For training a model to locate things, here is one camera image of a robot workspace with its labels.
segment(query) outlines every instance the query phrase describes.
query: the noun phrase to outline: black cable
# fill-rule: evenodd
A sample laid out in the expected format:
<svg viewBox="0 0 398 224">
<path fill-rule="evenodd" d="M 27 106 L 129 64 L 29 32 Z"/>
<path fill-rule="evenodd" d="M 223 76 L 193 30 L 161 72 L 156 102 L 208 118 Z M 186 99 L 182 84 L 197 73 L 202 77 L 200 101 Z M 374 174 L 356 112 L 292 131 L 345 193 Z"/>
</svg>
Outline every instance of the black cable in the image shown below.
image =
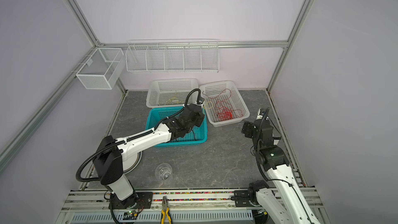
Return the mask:
<svg viewBox="0 0 398 224">
<path fill-rule="evenodd" d="M 254 156 L 254 153 L 253 153 L 253 152 L 254 152 L 254 146 L 251 146 L 251 147 L 250 147 L 250 154 Z"/>
<path fill-rule="evenodd" d="M 297 194 L 296 189 L 293 187 L 293 184 L 291 184 L 291 183 L 289 183 L 289 182 L 287 182 L 287 181 L 285 181 L 285 180 L 282 180 L 282 179 L 268 179 L 268 178 L 266 177 L 266 175 L 264 174 L 264 172 L 263 172 L 263 170 L 262 170 L 262 168 L 261 168 L 261 166 L 260 166 L 260 164 L 258 163 L 257 160 L 256 160 L 256 162 L 257 162 L 257 167 L 258 167 L 258 169 L 259 169 L 259 171 L 260 171 L 260 174 L 261 174 L 261 176 L 264 178 L 265 181 L 281 181 L 281 182 L 285 182 L 285 183 L 287 183 L 287 184 L 289 185 L 289 187 L 291 187 L 291 188 L 293 189 L 293 191 L 296 193 L 296 196 L 297 196 L 298 200 L 299 200 L 300 203 L 301 203 L 302 208 L 304 209 L 305 214 L 307 215 L 307 219 L 310 221 L 310 224 L 314 224 L 314 223 L 311 221 L 310 216 L 308 215 L 307 210 L 305 209 L 304 204 L 302 203 L 302 201 L 301 201 L 299 195 Z"/>
<path fill-rule="evenodd" d="M 231 201 L 234 201 L 235 199 L 250 200 L 249 198 L 246 197 L 235 197 L 235 196 L 231 197 Z"/>
<path fill-rule="evenodd" d="M 258 129 L 257 129 L 256 142 L 255 142 L 256 146 L 254 147 L 255 150 L 258 150 L 257 141 L 260 139 L 261 127 L 263 126 L 263 123 L 266 120 L 268 113 L 269 113 L 269 107 L 264 112 L 263 117 L 261 118 L 261 121 L 260 121 L 260 125 L 258 126 Z"/>
<path fill-rule="evenodd" d="M 99 151 L 97 151 L 96 153 L 92 154 L 90 157 L 88 157 L 83 163 L 82 165 L 80 165 L 80 167 L 77 169 L 76 172 L 76 180 L 78 180 L 79 182 L 92 182 L 92 181 L 99 181 L 99 177 L 92 177 L 92 178 L 82 178 L 81 174 L 82 171 L 84 169 L 84 167 L 87 166 L 87 164 L 92 161 L 94 158 L 96 158 L 98 155 L 107 152 L 108 150 L 112 149 L 113 147 L 116 147 L 120 144 L 124 144 L 124 141 L 119 141 L 113 144 L 110 144 L 108 146 L 106 146 L 103 149 L 100 149 Z"/>
<path fill-rule="evenodd" d="M 193 133 L 193 140 L 196 141 L 195 132 L 193 131 L 193 129 L 191 130 L 191 132 Z"/>
<path fill-rule="evenodd" d="M 137 139 L 137 138 L 140 138 L 140 137 L 143 137 L 143 136 L 147 136 L 148 134 L 151 134 L 152 132 L 153 132 L 152 130 L 149 130 L 148 132 L 144 132 L 144 133 L 138 134 L 138 135 L 136 135 L 136 136 L 127 138 L 126 141 L 129 142 L 129 141 L 132 141 L 132 140 L 134 140 L 134 139 Z"/>
<path fill-rule="evenodd" d="M 274 125 L 274 123 L 272 122 L 271 118 L 269 118 L 269 120 L 271 121 L 272 125 L 274 126 L 275 130 L 279 133 L 279 135 L 282 137 L 281 132 L 279 132 L 278 128 L 276 128 L 276 126 Z"/>
<path fill-rule="evenodd" d="M 191 97 L 191 95 L 192 95 L 194 92 L 198 92 L 198 97 L 197 97 L 197 99 L 196 99 L 196 102 L 199 101 L 199 99 L 200 99 L 200 97 L 201 97 L 201 91 L 200 91 L 200 89 L 199 89 L 199 88 L 192 89 L 192 91 L 190 91 L 190 92 L 188 93 L 187 97 L 185 98 L 184 107 L 186 107 L 186 106 L 188 105 L 188 100 L 189 100 L 189 98 Z M 159 126 L 163 121 L 165 121 L 166 119 L 172 118 L 172 117 L 177 116 L 178 114 L 182 113 L 182 111 L 184 110 L 184 107 L 182 107 L 182 108 L 181 108 L 178 112 L 176 112 L 175 114 L 173 114 L 173 115 L 171 115 L 171 116 L 169 116 L 169 117 L 162 118 L 161 120 L 159 120 L 159 122 L 157 122 L 157 124 L 155 125 L 154 129 L 156 130 L 156 129 L 158 128 L 158 126 Z"/>
<path fill-rule="evenodd" d="M 106 195 L 106 193 L 107 193 L 108 191 L 109 191 L 109 190 L 105 191 L 105 194 L 103 194 L 103 198 L 104 198 L 105 200 L 107 200 L 107 201 L 110 201 L 110 200 L 111 200 L 111 197 L 110 197 L 110 196 L 109 196 L 109 199 L 105 197 L 105 195 Z"/>
<path fill-rule="evenodd" d="M 190 92 L 188 93 L 188 95 L 187 95 L 187 97 L 186 97 L 186 99 L 185 99 L 185 104 L 184 104 L 184 106 L 187 106 L 187 105 L 188 105 L 188 100 L 189 100 L 189 98 L 191 97 L 191 95 L 192 95 L 194 92 L 198 92 L 198 97 L 197 97 L 197 99 L 196 99 L 196 103 L 199 101 L 201 91 L 200 91 L 199 88 L 195 88 L 195 89 L 192 89 L 192 91 L 190 91 Z"/>
<path fill-rule="evenodd" d="M 115 213 L 113 212 L 112 201 L 109 203 L 109 208 L 111 209 L 111 216 L 112 216 L 113 221 L 114 221 L 116 224 L 121 224 L 121 223 L 116 219 Z"/>
</svg>

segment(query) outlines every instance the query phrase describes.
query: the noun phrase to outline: clear plastic cup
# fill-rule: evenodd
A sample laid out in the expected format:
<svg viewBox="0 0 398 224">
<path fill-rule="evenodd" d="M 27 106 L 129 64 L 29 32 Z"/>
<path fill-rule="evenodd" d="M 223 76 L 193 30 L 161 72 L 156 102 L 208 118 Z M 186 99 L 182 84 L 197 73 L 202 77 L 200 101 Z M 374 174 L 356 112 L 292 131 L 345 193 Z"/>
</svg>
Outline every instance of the clear plastic cup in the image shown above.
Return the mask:
<svg viewBox="0 0 398 224">
<path fill-rule="evenodd" d="M 173 178 L 173 170 L 170 164 L 162 163 L 155 170 L 155 177 L 159 181 L 170 180 Z"/>
</svg>

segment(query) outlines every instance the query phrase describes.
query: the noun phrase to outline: aluminum frame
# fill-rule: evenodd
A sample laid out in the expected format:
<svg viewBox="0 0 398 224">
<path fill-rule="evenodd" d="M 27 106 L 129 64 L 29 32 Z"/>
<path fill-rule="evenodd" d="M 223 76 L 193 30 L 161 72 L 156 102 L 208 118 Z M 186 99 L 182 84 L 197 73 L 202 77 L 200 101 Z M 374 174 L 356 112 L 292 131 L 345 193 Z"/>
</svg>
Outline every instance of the aluminum frame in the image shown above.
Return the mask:
<svg viewBox="0 0 398 224">
<path fill-rule="evenodd" d="M 299 32 L 301 30 L 301 27 L 303 26 L 305 19 L 308 15 L 308 12 L 310 11 L 312 4 L 314 0 L 304 0 L 304 3 L 301 6 L 300 12 L 297 16 L 296 22 L 293 26 L 292 31 L 290 32 L 289 38 L 287 39 L 288 45 L 287 47 L 284 47 L 283 52 L 281 54 L 281 57 L 278 61 L 278 64 L 272 74 L 271 80 L 268 84 L 267 90 L 269 92 L 272 91 L 272 88 L 275 85 L 276 79 L 279 76 L 279 73 L 281 72 L 281 69 L 283 67 L 283 64 L 285 63 L 286 57 L 289 54 L 289 51 L 291 50 L 291 47 L 293 46 L 294 42 L 296 41 L 297 36 L 299 35 Z"/>
<path fill-rule="evenodd" d="M 3 173 L 8 164 L 13 160 L 17 153 L 22 149 L 33 133 L 40 127 L 46 117 L 72 87 L 77 79 L 76 72 L 83 66 L 94 52 L 95 48 L 90 49 L 77 64 L 75 69 L 70 72 L 65 79 L 58 85 L 47 100 L 40 106 L 35 113 L 25 122 L 18 132 L 0 150 L 0 174 Z"/>
<path fill-rule="evenodd" d="M 271 96 L 271 93 L 268 92 L 267 90 L 265 90 L 265 91 L 267 92 L 268 101 L 271 104 L 272 111 L 273 111 L 273 113 L 275 115 L 276 122 L 278 124 L 278 128 L 281 131 L 282 141 L 285 144 L 286 149 L 287 149 L 287 153 L 288 153 L 287 156 L 289 157 L 293 168 L 297 170 L 296 172 L 299 174 L 299 178 L 301 178 L 302 184 L 306 187 L 307 182 L 305 180 L 305 177 L 302 175 L 301 167 L 300 167 L 299 162 L 297 160 L 296 154 L 294 153 L 293 149 L 291 148 L 291 144 L 290 144 L 289 139 L 287 138 L 286 131 L 285 131 L 285 129 L 282 126 L 282 122 L 281 122 L 281 119 L 279 117 L 279 113 L 276 110 L 276 106 L 275 106 L 274 100 L 273 100 L 273 98 Z"/>
<path fill-rule="evenodd" d="M 113 113 L 113 116 L 112 116 L 112 118 L 111 118 L 111 121 L 109 122 L 108 128 L 106 129 L 105 135 L 104 135 L 103 137 L 106 137 L 106 136 L 108 136 L 108 135 L 111 134 L 111 131 L 112 131 L 112 129 L 113 129 L 113 126 L 115 125 L 116 119 L 117 119 L 117 117 L 118 117 L 118 115 L 119 115 L 119 113 L 120 113 L 120 110 L 121 110 L 121 108 L 122 108 L 122 106 L 123 106 L 123 104 L 124 104 L 124 102 L 125 102 L 125 100 L 126 100 L 126 98 L 127 98 L 128 95 L 129 95 L 129 91 L 127 91 L 127 92 L 126 92 L 124 95 L 122 95 L 122 97 L 120 98 L 120 101 L 119 101 L 119 103 L 117 104 L 116 110 L 115 110 L 115 112 Z M 87 171 L 87 173 L 86 173 L 86 178 L 92 177 L 92 175 L 93 175 L 93 173 L 94 173 L 94 165 L 93 165 L 93 162 L 92 162 L 92 161 L 88 164 L 88 166 L 89 166 L 89 169 L 88 169 L 88 171 Z M 83 182 L 83 183 L 81 183 L 81 184 L 80 184 L 80 187 L 79 187 L 79 190 L 80 190 L 80 191 L 84 191 L 84 190 L 86 189 L 86 187 L 89 185 L 89 183 L 90 183 L 90 182 Z"/>
<path fill-rule="evenodd" d="M 90 43 L 92 43 L 93 47 L 126 47 L 127 44 L 103 44 L 101 43 L 94 31 L 92 30 L 90 24 L 85 18 L 82 10 L 78 6 L 76 0 L 63 0 L 72 15 L 75 17 L 77 23 L 82 28 L 82 31 L 87 36 Z M 296 19 L 294 27 L 289 35 L 288 40 L 282 41 L 236 41 L 236 42 L 219 42 L 219 48 L 239 48 L 239 47 L 282 47 L 284 51 L 279 59 L 278 65 L 272 75 L 271 81 L 268 85 L 268 92 L 271 92 L 276 78 L 278 77 L 281 68 L 283 66 L 284 61 L 289 53 L 291 46 L 293 45 L 300 28 L 303 26 L 303 22 L 305 17 L 307 16 L 312 3 L 314 0 L 305 0 L 300 13 Z M 14 135 L 12 139 L 0 150 L 0 174 L 4 171 L 7 165 L 12 161 L 12 159 L 17 155 L 17 153 L 21 150 L 24 144 L 29 140 L 29 138 L 33 135 L 33 133 L 40 127 L 41 123 L 45 120 L 45 118 L 49 115 L 49 113 L 53 110 L 53 108 L 57 105 L 60 99 L 65 95 L 65 93 L 70 89 L 72 83 L 76 79 L 76 71 L 80 69 L 81 63 L 84 63 L 87 59 L 87 56 L 83 57 L 81 62 L 76 66 L 73 72 L 69 73 L 67 77 L 64 79 L 62 83 L 58 85 L 58 87 L 53 91 L 53 93 L 47 98 L 47 100 L 40 106 L 36 112 L 25 122 L 23 127 L 19 129 L 19 131 Z M 123 83 L 120 79 L 116 82 L 117 87 L 119 88 L 122 95 L 126 95 L 127 90 L 124 87 Z"/>
<path fill-rule="evenodd" d="M 152 204 L 150 209 L 144 209 L 143 214 L 158 213 L 162 209 L 162 197 L 167 196 L 168 199 L 192 199 L 191 201 L 170 201 L 170 211 L 178 213 L 179 211 L 232 211 L 232 210 L 251 210 L 262 209 L 262 207 L 236 207 L 235 202 L 229 200 L 233 193 L 225 193 L 225 191 L 232 192 L 234 190 L 246 189 L 155 189 L 155 190 L 137 190 L 137 193 L 143 191 L 152 191 Z M 281 200 L 281 193 L 276 188 L 271 188 L 277 200 L 283 204 Z M 323 203 L 319 197 L 316 188 L 300 188 L 305 200 L 310 205 L 311 210 L 318 217 L 322 224 L 330 224 L 326 214 Z M 206 191 L 214 193 L 199 193 L 199 194 L 181 194 L 181 192 L 195 192 Z M 109 202 L 104 200 L 105 190 L 95 191 L 71 191 L 67 197 L 62 210 L 57 218 L 56 224 L 72 223 L 73 216 L 77 213 L 109 213 Z"/>
</svg>

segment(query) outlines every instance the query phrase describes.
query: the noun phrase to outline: wire mesh basket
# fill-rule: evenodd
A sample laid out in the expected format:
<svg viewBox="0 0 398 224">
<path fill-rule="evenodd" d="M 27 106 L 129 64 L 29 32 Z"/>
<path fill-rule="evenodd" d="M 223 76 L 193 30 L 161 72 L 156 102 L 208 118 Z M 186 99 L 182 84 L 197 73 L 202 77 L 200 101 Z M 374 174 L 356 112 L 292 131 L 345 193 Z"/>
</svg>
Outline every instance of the wire mesh basket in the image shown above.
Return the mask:
<svg viewBox="0 0 398 224">
<path fill-rule="evenodd" d="M 232 81 L 209 83 L 199 89 L 205 98 L 209 122 L 214 127 L 238 123 L 250 116 L 246 103 Z"/>
<path fill-rule="evenodd" d="M 121 48 L 98 47 L 76 76 L 87 89 L 112 89 L 124 66 Z"/>
<path fill-rule="evenodd" d="M 127 71 L 132 73 L 219 71 L 217 42 L 127 43 Z"/>
<path fill-rule="evenodd" d="M 147 107 L 175 107 L 182 106 L 192 89 L 198 88 L 196 79 L 167 79 L 156 80 L 149 85 L 147 95 Z M 188 99 L 188 104 L 197 98 L 198 92 L 194 92 Z"/>
</svg>

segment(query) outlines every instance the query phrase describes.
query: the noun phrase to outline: black bracket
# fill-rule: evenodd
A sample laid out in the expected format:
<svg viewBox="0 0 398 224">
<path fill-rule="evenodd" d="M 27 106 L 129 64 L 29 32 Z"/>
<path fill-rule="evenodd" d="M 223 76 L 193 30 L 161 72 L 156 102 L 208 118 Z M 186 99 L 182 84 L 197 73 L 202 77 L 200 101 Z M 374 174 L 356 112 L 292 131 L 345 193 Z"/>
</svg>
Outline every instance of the black bracket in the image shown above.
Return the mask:
<svg viewBox="0 0 398 224">
<path fill-rule="evenodd" d="M 232 200 L 235 201 L 236 207 L 254 207 L 249 201 L 249 193 L 247 190 L 235 190 L 234 196 Z"/>
<path fill-rule="evenodd" d="M 136 192 L 136 205 L 132 206 L 132 209 L 141 209 L 142 205 L 144 208 L 150 208 L 152 203 L 153 192 Z M 113 209 L 126 209 L 126 205 L 123 204 L 115 194 L 111 194 L 111 202 Z"/>
</svg>

